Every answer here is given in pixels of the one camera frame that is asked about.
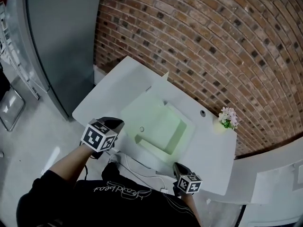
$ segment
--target gray refrigerator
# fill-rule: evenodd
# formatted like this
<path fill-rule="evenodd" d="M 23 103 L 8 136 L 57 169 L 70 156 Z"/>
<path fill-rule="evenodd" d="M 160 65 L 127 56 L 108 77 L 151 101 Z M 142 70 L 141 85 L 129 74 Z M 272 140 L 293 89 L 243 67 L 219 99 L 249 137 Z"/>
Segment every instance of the gray refrigerator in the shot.
<path fill-rule="evenodd" d="M 7 24 L 34 87 L 68 119 L 93 89 L 99 0 L 8 0 Z"/>

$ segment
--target black shirt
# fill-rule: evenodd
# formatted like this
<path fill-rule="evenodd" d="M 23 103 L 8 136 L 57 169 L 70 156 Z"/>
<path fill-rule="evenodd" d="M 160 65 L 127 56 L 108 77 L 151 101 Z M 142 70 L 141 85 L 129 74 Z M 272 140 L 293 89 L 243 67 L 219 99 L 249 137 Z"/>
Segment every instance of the black shirt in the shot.
<path fill-rule="evenodd" d="M 22 226 L 200 226 L 179 198 L 136 184 L 117 181 L 77 181 L 71 186 L 52 171 L 36 179 L 19 201 Z"/>

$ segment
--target white cable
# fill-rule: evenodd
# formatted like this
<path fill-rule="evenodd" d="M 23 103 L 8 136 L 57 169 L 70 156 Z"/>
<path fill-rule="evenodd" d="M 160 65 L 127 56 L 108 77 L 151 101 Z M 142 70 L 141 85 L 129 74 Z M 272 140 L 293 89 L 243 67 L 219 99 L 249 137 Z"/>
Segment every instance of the white cable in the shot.
<path fill-rule="evenodd" d="M 163 182 L 164 189 L 166 189 L 165 183 L 164 183 L 164 181 L 163 181 L 163 179 L 162 179 L 161 177 L 159 177 L 159 176 L 143 176 L 143 175 L 141 175 L 141 174 L 139 174 L 139 173 L 136 173 L 136 172 L 134 172 L 134 171 L 129 167 L 128 162 L 127 162 L 127 155 L 125 155 L 125 160 L 126 160 L 126 164 L 127 164 L 128 170 L 130 170 L 132 173 L 135 173 L 135 174 L 137 174 L 137 175 L 139 175 L 139 176 L 141 176 L 141 177 L 145 177 L 145 178 L 160 178 L 161 181 Z"/>

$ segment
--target brick wall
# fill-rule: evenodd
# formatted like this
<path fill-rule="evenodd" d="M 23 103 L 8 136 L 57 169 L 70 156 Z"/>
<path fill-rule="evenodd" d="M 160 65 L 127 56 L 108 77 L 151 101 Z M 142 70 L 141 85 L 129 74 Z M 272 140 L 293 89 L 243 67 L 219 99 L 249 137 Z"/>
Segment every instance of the brick wall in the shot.
<path fill-rule="evenodd" d="M 302 31 L 303 0 L 100 0 L 95 63 L 129 55 L 213 113 L 235 108 L 243 155 L 303 131 Z"/>

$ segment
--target faucet hole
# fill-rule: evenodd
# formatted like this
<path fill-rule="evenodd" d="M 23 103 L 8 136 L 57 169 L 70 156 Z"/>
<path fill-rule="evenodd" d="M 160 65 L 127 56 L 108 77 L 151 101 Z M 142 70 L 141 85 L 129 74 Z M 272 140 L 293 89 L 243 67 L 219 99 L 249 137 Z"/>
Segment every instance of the faucet hole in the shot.
<path fill-rule="evenodd" d="M 204 112 L 204 110 L 201 110 L 201 111 L 200 111 L 200 114 L 201 114 L 202 117 L 205 117 L 205 112 Z"/>

